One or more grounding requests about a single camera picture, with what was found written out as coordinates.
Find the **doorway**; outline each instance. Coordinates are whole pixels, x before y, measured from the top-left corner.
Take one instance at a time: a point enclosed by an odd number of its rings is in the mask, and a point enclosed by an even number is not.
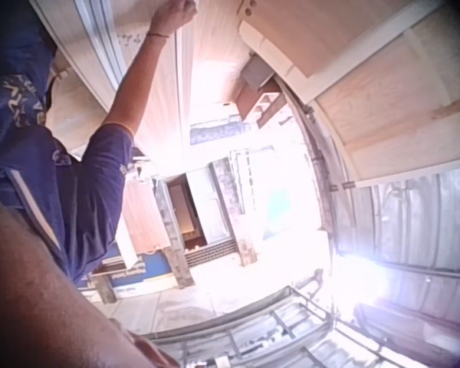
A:
[[[203,233],[186,174],[166,181],[172,207],[184,240],[185,251],[198,250],[208,244]]]

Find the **metal grate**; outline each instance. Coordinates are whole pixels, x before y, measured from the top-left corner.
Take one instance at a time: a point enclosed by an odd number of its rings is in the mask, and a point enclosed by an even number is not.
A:
[[[205,247],[202,247],[197,251],[191,251],[190,253],[186,253],[185,257],[189,267],[194,267],[206,262],[213,261],[214,259],[230,255],[231,253],[234,253],[237,250],[238,249],[235,240],[229,239],[214,245],[206,245]]]

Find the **wrist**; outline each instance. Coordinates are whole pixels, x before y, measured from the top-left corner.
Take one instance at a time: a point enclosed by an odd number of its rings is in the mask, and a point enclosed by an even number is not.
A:
[[[146,34],[144,43],[149,44],[153,47],[162,48],[167,43],[168,39],[169,39],[168,37],[164,37],[161,34],[154,34],[154,33],[148,32]]]

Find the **man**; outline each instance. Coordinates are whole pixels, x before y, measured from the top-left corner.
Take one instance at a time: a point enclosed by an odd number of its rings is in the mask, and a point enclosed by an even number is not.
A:
[[[123,173],[160,52],[196,12],[192,0],[168,0],[156,12],[113,106],[78,162],[44,126],[56,47],[27,1],[0,0],[0,359],[5,366],[177,366],[148,341],[121,332],[67,280],[77,282],[94,270],[114,243]]]
[[[0,1],[0,203],[41,237],[73,282],[94,270],[114,242],[123,174],[160,52],[195,14],[193,0],[169,0],[157,11],[78,162],[44,126],[55,46],[28,2]]]

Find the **sleeve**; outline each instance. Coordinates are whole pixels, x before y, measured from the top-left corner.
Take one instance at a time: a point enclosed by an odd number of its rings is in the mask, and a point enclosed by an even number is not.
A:
[[[123,207],[125,175],[132,148],[133,138],[126,128],[106,124],[90,138],[82,159],[82,171],[103,203],[114,232]]]

